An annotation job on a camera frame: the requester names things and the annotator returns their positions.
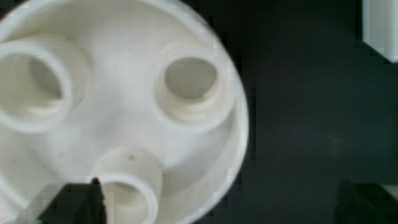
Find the round opening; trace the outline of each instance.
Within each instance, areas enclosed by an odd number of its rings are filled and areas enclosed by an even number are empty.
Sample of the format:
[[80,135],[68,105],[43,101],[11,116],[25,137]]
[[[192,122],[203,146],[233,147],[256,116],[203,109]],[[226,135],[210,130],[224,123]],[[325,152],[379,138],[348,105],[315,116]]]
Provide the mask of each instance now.
[[0,59],[0,67],[0,109],[16,122],[41,122],[61,108],[62,90],[53,71],[21,54]]
[[121,183],[105,183],[103,194],[110,223],[146,223],[149,205],[135,187]]
[[174,95],[185,99],[201,99],[217,81],[215,66],[197,58],[173,62],[165,70],[165,85]]

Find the dark background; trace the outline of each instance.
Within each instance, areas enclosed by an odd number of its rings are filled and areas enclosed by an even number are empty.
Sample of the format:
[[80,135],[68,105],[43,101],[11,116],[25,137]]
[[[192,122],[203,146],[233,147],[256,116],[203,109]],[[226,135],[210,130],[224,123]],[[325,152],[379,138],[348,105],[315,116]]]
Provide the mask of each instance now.
[[[2,12],[18,2],[0,0]],[[251,103],[242,174],[197,224],[332,224],[341,179],[398,185],[398,66],[361,42],[361,1],[185,2]]]

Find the small hole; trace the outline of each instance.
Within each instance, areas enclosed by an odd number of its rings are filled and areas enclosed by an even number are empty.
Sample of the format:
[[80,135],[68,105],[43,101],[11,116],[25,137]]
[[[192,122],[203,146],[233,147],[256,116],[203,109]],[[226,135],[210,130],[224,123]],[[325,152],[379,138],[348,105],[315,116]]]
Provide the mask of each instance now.
[[215,85],[215,66],[197,58],[173,62],[165,70],[165,85],[171,92],[185,99],[201,99]]
[[59,85],[59,80],[50,68],[41,63],[41,61],[34,58],[30,59],[29,65],[30,65],[29,69],[30,69],[32,79],[39,88],[53,95],[55,98],[61,98],[62,97],[61,85]]

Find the white plastic part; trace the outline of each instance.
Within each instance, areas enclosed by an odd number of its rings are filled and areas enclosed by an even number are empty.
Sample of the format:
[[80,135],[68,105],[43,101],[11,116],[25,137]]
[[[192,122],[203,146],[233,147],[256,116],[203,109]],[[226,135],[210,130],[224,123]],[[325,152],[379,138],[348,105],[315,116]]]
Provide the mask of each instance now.
[[[80,49],[89,87],[48,130],[32,135],[2,122],[0,217],[14,219],[48,183],[101,173],[93,171],[101,158],[125,148],[144,149],[162,166],[162,190],[148,188],[160,191],[155,224],[189,224],[226,195],[247,149],[245,93],[217,36],[190,8],[169,0],[30,0],[2,20],[0,45],[43,34]],[[21,154],[27,165],[18,166]],[[139,177],[139,168],[128,173],[123,161],[112,164],[103,172]],[[30,179],[14,182],[14,176]],[[142,183],[151,176],[141,176]]]
[[164,171],[148,151],[110,150],[94,166],[93,177],[103,185],[107,223],[155,223]]
[[363,1],[363,40],[382,56],[398,61],[398,1]]
[[87,90],[89,65],[78,47],[55,35],[0,45],[0,123],[20,132],[50,131]]

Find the raised cylindrical port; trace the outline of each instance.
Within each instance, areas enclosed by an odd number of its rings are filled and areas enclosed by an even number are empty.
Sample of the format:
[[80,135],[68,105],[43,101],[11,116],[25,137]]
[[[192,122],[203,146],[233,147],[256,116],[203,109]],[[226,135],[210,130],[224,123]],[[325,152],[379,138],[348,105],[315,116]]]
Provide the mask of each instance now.
[[155,70],[155,111],[169,127],[206,132],[228,118],[235,80],[226,55],[197,41],[176,42]]
[[164,184],[158,159],[142,149],[117,148],[93,170],[103,184],[109,224],[153,224]]
[[82,100],[87,59],[62,37],[37,35],[0,45],[0,67],[0,123],[45,132]]

